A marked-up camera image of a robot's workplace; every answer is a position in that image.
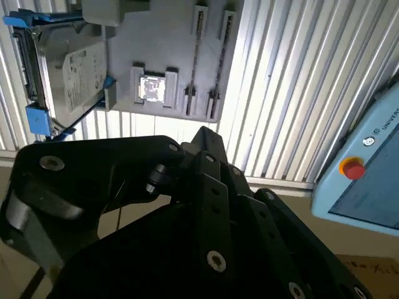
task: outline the blue plastic clip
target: blue plastic clip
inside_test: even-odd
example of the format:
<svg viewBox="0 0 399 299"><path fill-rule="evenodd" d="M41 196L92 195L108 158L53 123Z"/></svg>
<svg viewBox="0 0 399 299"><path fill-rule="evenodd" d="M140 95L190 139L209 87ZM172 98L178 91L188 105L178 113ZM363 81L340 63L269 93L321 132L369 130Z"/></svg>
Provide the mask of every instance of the blue plastic clip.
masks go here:
<svg viewBox="0 0 399 299"><path fill-rule="evenodd" d="M2 17L3 23L8 26L31 28L37 23L53 23L53 22L68 22L81 20L82 12L65 12L58 14L46 14L43 12L34 12L28 9L18 9L18 11L11 11L9 16Z"/></svg>

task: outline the cardboard box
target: cardboard box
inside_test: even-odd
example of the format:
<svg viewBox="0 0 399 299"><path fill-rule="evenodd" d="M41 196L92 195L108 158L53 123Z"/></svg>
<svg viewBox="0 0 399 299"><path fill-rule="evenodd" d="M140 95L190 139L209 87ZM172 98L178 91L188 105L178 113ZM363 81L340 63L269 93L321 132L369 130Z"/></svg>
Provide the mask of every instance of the cardboard box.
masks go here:
<svg viewBox="0 0 399 299"><path fill-rule="evenodd" d="M337 255L374 299L399 299L399 264L383 257Z"/></svg>

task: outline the blue control panel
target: blue control panel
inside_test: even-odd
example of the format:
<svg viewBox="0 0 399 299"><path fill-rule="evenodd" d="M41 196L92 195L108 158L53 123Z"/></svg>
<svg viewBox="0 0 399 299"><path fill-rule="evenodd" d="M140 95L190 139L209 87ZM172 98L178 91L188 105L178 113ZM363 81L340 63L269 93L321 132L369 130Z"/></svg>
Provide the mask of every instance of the blue control panel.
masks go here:
<svg viewBox="0 0 399 299"><path fill-rule="evenodd" d="M348 159L364 175L349 179ZM317 217L399 235L399 84L368 111L318 183L312 201Z"/></svg>

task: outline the black cable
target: black cable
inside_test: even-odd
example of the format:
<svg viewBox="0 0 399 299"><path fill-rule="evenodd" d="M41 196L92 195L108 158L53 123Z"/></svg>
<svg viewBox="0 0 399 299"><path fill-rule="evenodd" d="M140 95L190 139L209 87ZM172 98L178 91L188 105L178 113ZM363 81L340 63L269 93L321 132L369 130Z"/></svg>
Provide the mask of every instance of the black cable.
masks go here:
<svg viewBox="0 0 399 299"><path fill-rule="evenodd" d="M31 299L33 294L35 294L37 288L39 287L40 283L42 282L44 275L44 269L40 267L35 275L33 275L31 281L28 283L27 287L19 297L19 299Z"/></svg>
<svg viewBox="0 0 399 299"><path fill-rule="evenodd" d="M122 215L122 207L119 208L118 222L117 222L117 230L119 230L120 226L120 216Z"/></svg>

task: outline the gray mounting panel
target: gray mounting panel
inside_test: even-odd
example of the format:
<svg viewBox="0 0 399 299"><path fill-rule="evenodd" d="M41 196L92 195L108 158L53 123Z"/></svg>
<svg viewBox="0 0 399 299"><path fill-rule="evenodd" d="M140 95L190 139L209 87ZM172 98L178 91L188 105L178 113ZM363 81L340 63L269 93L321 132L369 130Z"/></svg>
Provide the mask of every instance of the gray mounting panel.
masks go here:
<svg viewBox="0 0 399 299"><path fill-rule="evenodd" d="M115 36L108 40L108 74L117 81L112 109L217 122L225 100L240 9L240 1L198 4L193 0L151 0L149 11L127 12L115 28ZM213 93L218 73L219 84ZM153 80L141 79L151 76ZM146 100L141 94L144 90L162 99Z"/></svg>

